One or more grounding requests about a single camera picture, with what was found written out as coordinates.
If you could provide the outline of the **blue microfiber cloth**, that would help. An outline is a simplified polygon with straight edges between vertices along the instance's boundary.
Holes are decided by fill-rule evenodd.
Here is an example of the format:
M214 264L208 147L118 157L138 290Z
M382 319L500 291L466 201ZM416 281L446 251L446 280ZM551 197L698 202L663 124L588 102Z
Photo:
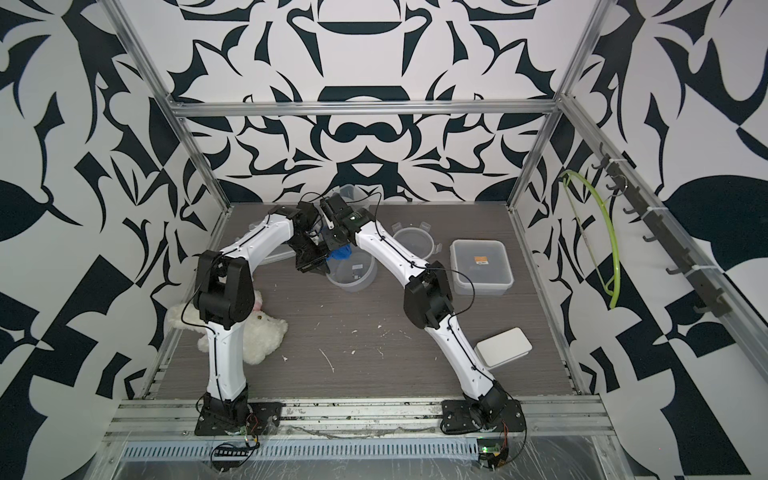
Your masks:
M352 254L352 249L349 244L344 245L338 249L335 249L330 252L329 258L334 260L346 260L348 259Z

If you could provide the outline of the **tall rectangular clear lunch box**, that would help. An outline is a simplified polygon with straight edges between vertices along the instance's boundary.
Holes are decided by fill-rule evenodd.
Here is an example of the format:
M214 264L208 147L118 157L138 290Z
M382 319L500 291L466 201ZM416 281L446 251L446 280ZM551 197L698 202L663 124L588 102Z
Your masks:
M360 186L345 184L341 186L335 186L328 192L328 196L338 194L347 205L352 207L365 207L367 208L372 201L372 196L366 193Z

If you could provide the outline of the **clear rectangular lunch box lid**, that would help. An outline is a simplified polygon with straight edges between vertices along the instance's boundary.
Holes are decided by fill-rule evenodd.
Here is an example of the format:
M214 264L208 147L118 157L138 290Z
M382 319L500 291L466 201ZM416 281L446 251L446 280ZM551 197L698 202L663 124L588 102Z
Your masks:
M280 244L287 242L294 234L293 221L283 217L274 216L245 247L251 270L255 270L259 264Z

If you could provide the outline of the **round clear lunch box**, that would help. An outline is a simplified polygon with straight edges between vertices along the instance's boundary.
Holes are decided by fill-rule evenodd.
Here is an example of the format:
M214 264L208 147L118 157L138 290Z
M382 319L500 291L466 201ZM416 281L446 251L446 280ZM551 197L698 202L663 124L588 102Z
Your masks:
M357 293L370 286L377 274L378 264L368 252L350 245L351 256L346 260L327 259L330 283L345 292Z

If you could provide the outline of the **round clear lunch box lid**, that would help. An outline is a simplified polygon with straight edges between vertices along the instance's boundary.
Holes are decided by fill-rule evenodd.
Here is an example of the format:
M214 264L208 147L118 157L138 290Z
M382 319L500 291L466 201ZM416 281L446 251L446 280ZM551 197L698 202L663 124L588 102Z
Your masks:
M423 260L442 251L443 245L431 235L431 225L421 222L419 225L403 226L400 222L392 225L393 238L412 254Z

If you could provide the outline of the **square clear lunch box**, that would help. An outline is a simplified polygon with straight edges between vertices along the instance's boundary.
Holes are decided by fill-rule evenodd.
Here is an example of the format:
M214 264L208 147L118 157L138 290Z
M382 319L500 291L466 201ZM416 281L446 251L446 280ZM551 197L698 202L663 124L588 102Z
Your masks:
M514 284L501 241L457 239L450 245L450 260L453 291L458 295L502 296Z

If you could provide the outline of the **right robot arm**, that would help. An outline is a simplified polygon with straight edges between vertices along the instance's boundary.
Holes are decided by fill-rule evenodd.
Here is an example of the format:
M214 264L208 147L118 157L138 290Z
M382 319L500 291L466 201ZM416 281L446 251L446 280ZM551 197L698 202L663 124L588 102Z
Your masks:
M499 419L509 396L460 328L446 269L407 250L366 209L331 200L321 201L320 208L334 240L371 254L403 286L407 318L436 342L459 380L473 423L488 429Z

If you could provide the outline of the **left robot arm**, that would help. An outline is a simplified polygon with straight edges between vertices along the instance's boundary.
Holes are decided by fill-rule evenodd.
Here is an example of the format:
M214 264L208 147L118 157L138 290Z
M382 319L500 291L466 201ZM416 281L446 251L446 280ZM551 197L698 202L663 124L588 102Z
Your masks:
M295 252L296 269L326 274L330 250L313 234L320 214L315 206L272 208L244 237L220 251L200 255L192 298L209 342L209 380L202 412L243 423L248 416L243 370L244 322L255 305L253 274L282 244Z

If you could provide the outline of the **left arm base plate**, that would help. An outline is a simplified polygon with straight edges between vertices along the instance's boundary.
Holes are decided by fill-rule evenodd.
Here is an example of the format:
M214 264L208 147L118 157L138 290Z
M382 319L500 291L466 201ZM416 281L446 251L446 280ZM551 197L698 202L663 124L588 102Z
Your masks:
M194 434L200 437L261 435L280 425L283 406L281 402L227 403L205 396Z

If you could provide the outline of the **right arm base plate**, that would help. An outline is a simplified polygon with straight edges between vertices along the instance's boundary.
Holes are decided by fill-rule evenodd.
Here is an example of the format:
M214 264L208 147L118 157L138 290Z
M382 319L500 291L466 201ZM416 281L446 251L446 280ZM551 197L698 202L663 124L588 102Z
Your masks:
M516 399L508 398L503 406L493 411L485 411L479 402L470 400L444 400L441 402L442 419L440 430L446 435L464 435L469 433L523 432L527 422L521 404Z

